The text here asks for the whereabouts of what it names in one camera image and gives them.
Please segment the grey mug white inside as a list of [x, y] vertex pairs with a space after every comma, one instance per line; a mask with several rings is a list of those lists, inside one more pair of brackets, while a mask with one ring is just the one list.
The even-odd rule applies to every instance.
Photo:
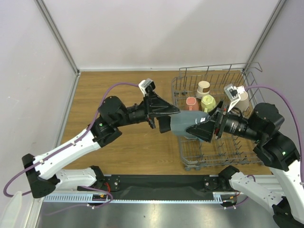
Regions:
[[171, 131], [176, 136], [182, 136], [189, 140], [199, 140], [203, 142], [202, 139], [189, 134], [186, 132], [186, 128], [199, 124], [209, 118], [209, 114], [203, 111], [181, 111], [178, 114], [170, 115], [170, 127]]

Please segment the pink floral mug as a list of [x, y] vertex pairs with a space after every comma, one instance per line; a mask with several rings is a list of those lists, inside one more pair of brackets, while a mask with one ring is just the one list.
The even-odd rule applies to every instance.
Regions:
[[199, 109], [200, 109], [200, 106], [195, 97], [191, 96], [186, 99], [186, 110], [187, 111], [198, 111]]

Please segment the steel tumbler brown band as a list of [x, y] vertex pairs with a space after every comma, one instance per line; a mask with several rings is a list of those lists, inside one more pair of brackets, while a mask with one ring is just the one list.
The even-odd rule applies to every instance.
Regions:
[[200, 81], [196, 90], [196, 97], [202, 99], [204, 96], [209, 95], [210, 83], [208, 81]]

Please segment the beige paper cup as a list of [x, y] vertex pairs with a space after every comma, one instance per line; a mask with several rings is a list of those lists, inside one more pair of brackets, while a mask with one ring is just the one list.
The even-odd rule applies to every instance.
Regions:
[[245, 112], [249, 108], [249, 98], [248, 93], [245, 91], [240, 95], [240, 100], [235, 105], [241, 112]]

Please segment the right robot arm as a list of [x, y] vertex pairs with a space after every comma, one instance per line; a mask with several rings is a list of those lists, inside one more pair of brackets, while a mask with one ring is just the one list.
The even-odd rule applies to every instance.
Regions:
[[257, 104], [250, 117], [227, 112], [218, 107], [205, 121], [186, 129], [186, 132], [210, 142], [223, 133], [255, 142], [253, 151], [278, 180], [284, 195], [274, 193], [239, 169], [228, 166], [219, 173], [219, 187], [224, 191], [240, 191], [265, 208], [280, 228], [304, 226], [304, 187], [300, 176], [300, 153], [295, 143], [280, 133], [284, 117], [275, 105]]

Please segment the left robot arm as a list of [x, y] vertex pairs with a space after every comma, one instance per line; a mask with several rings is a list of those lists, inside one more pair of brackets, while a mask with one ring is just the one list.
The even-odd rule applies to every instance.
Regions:
[[42, 198], [56, 189], [104, 190], [106, 180], [98, 166], [83, 170], [63, 168], [78, 158], [99, 150], [122, 135], [121, 126], [147, 122], [155, 128], [154, 120], [168, 120], [179, 108], [148, 92], [140, 104], [126, 107], [117, 96], [106, 98], [98, 108], [100, 114], [93, 124], [55, 149], [39, 155], [22, 157], [26, 176], [34, 198]]

